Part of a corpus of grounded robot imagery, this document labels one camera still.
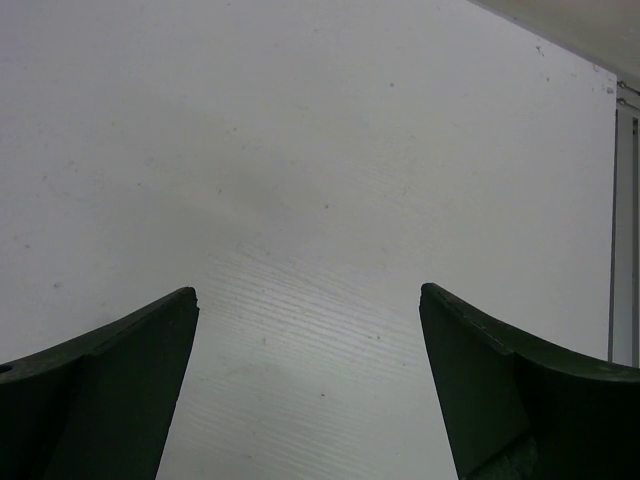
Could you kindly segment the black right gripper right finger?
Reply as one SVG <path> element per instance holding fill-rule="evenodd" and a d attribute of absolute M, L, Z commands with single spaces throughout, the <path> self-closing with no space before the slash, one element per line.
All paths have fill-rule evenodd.
<path fill-rule="evenodd" d="M 536 337 L 434 283 L 419 312 L 459 478 L 638 478 L 638 369 Z"/>

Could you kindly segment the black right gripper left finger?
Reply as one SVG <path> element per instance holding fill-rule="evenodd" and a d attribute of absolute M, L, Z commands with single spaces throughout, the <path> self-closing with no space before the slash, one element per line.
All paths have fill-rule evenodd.
<path fill-rule="evenodd" d="M 2 478 L 155 478 L 198 316 L 183 287 L 2 364 Z"/>

